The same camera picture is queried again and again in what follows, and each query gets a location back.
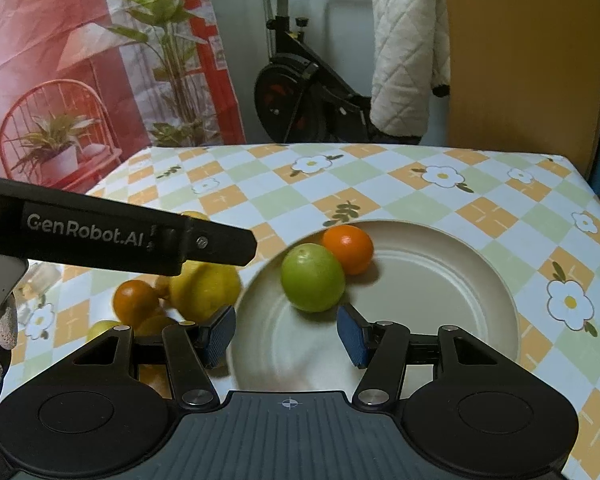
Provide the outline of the green tomato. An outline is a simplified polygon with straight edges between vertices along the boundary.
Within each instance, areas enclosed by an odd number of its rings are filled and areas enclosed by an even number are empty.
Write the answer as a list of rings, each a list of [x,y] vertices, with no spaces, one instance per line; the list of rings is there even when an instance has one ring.
[[[119,322],[115,320],[101,320],[94,323],[87,331],[86,341],[91,341],[97,338],[102,333],[106,333],[107,330],[113,328],[114,326],[118,326]]]
[[[291,248],[283,258],[280,284],[298,310],[320,313],[338,304],[346,289],[346,276],[329,250],[304,243]]]

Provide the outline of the wooden board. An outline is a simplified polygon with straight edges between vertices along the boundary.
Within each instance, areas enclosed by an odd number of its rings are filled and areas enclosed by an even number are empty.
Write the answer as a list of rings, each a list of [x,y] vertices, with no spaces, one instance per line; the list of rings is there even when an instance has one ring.
[[[589,174],[600,137],[600,0],[446,0],[448,139],[557,154]]]

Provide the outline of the red printed backdrop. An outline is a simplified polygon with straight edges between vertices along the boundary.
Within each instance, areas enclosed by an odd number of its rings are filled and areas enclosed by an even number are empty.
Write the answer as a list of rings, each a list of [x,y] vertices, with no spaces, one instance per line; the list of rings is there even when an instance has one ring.
[[[245,140],[211,0],[0,0],[0,177],[83,192]]]

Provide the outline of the clear plastic wrapper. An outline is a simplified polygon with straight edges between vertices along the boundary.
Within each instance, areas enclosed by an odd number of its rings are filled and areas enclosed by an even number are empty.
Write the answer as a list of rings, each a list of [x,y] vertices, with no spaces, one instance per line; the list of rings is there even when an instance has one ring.
[[[32,263],[14,290],[16,305],[41,298],[60,278],[58,266],[48,262]]]

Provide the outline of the green tomato front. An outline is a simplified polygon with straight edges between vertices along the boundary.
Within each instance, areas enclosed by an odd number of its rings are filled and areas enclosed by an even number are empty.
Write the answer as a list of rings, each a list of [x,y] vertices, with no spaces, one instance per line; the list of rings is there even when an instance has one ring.
[[[291,248],[283,258],[280,284],[298,310],[320,313],[338,304],[346,289],[346,276],[329,250],[304,243]]]

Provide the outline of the small brown longan rear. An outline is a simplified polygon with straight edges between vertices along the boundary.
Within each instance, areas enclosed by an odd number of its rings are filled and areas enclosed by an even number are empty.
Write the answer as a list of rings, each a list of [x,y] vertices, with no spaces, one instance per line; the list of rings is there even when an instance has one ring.
[[[154,289],[159,298],[166,299],[170,294],[170,281],[168,276],[159,275],[154,283]]]

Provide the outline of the orange yellow tomato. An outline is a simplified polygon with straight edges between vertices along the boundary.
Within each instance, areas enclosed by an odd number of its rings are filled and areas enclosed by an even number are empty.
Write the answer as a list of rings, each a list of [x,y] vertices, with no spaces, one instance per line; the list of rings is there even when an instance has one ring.
[[[140,323],[134,330],[137,337],[158,337],[162,331],[169,326],[178,325],[178,321],[170,316],[155,315]]]

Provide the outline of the white quilted blanket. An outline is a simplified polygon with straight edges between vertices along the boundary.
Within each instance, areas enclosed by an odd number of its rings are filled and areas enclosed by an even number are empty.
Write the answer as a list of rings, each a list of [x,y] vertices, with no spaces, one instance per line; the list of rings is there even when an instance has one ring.
[[[372,0],[375,67],[370,122],[392,138],[421,139],[430,96],[451,84],[446,0]]]

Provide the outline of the beige round plate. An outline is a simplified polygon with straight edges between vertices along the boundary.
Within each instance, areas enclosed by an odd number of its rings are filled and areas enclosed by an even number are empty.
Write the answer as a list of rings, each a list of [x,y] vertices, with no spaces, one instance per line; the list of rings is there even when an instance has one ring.
[[[359,227],[374,243],[374,258],[365,273],[348,278],[342,298],[367,321],[427,335],[457,325],[518,359],[513,296],[483,255],[430,226],[375,220]],[[309,314],[291,305],[280,284],[284,257],[265,263],[238,301],[228,354],[236,388],[354,393],[363,373],[339,339],[335,310]]]

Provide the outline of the black exercise bike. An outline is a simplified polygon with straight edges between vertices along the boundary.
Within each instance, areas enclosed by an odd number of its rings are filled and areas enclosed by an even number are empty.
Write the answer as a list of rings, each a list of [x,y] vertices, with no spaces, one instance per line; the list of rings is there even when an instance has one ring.
[[[268,64],[253,88],[254,107],[268,136],[278,143],[364,142],[419,144],[381,133],[370,122],[370,96],[356,92],[304,40],[307,18],[289,14],[276,0],[266,22],[273,35]]]

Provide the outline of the dark orange tomato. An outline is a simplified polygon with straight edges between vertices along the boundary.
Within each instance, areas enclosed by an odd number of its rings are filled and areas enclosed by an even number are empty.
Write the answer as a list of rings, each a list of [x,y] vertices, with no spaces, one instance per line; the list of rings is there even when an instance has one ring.
[[[112,308],[121,323],[137,328],[158,314],[160,300],[155,289],[145,281],[129,280],[117,287]]]

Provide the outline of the yellow lemon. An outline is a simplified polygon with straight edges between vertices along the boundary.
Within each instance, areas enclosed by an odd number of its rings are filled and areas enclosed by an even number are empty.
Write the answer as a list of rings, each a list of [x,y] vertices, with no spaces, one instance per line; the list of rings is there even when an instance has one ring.
[[[219,310],[234,306],[242,281],[234,266],[188,260],[169,278],[169,301],[186,321],[200,324]]]
[[[188,217],[188,218],[198,219],[198,220],[204,220],[204,221],[210,220],[210,218],[206,214],[203,214],[202,212],[199,212],[199,211],[183,211],[183,212],[181,212],[181,215]]]

